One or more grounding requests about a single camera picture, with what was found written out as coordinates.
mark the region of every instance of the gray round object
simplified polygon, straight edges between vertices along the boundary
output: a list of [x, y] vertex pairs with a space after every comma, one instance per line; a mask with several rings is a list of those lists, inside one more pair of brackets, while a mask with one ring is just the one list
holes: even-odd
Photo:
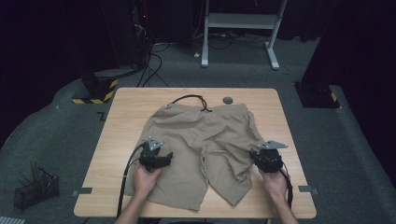
[[223, 103], [226, 105], [231, 105], [233, 103], [233, 98], [226, 96], [223, 98]]

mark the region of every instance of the black drawstring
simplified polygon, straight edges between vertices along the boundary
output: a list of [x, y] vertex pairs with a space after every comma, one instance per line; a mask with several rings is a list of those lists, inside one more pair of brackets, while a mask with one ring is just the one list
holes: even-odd
[[207, 108], [206, 100], [204, 100], [204, 97], [203, 97], [202, 95], [195, 95], [195, 94], [185, 95], [185, 96], [182, 96], [182, 97], [180, 97], [180, 98], [177, 98], [177, 99], [176, 99], [174, 102], [172, 102], [171, 104], [174, 104], [174, 103], [176, 103], [176, 102], [179, 101], [179, 100], [182, 100], [182, 99], [185, 99], [185, 98], [189, 98], [189, 97], [197, 97], [197, 98], [200, 98], [200, 99], [201, 99], [201, 102], [202, 102], [202, 106], [204, 107], [204, 109], [202, 109], [201, 111], [206, 110], [207, 112], [212, 112], [212, 110], [210, 110], [210, 109]]

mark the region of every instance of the wooden table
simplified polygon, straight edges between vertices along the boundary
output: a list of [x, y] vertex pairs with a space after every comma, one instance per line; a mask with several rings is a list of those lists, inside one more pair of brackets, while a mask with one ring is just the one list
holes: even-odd
[[[223, 105], [223, 98], [233, 98], [233, 104], [246, 104], [254, 114], [257, 128], [265, 141], [275, 140], [288, 145], [280, 149], [293, 185], [292, 211], [297, 218], [316, 215], [311, 194], [300, 192], [307, 186], [290, 129], [279, 101], [272, 89], [192, 89], [192, 88], [120, 88], [117, 90], [83, 188], [89, 194], [79, 194], [75, 214], [79, 217], [115, 217], [120, 185], [125, 165], [134, 150], [143, 126], [162, 105], [186, 94], [203, 95], [210, 107]], [[184, 100], [179, 104], [202, 106], [199, 100]], [[223, 200], [210, 186], [198, 212], [147, 202], [141, 217], [276, 217], [267, 193], [262, 189], [262, 177], [253, 165], [250, 169], [252, 189], [235, 207]], [[130, 201], [124, 196], [123, 205]]]

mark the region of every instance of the khaki shorts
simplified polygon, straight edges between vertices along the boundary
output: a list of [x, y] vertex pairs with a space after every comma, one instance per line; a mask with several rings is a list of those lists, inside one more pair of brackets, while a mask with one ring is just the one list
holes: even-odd
[[[245, 105], [220, 105], [211, 112], [198, 106], [170, 104], [152, 115], [140, 136], [163, 142], [160, 156], [173, 152], [148, 199], [168, 206], [199, 210], [208, 185], [237, 205], [251, 188], [249, 152], [262, 137]], [[134, 159], [140, 156], [140, 149]], [[129, 174], [134, 171], [131, 166]], [[125, 194], [133, 195], [131, 175]]]

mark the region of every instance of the yellow and black hazard tape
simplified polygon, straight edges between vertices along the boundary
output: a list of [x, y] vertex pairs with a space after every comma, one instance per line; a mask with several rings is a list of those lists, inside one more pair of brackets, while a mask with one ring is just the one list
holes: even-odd
[[114, 90], [116, 88], [117, 83], [119, 82], [118, 79], [113, 80], [108, 89], [104, 92], [106, 95], [99, 99], [99, 98], [72, 98], [73, 103], [78, 104], [78, 105], [83, 105], [83, 104], [105, 104], [108, 103], [113, 96]]

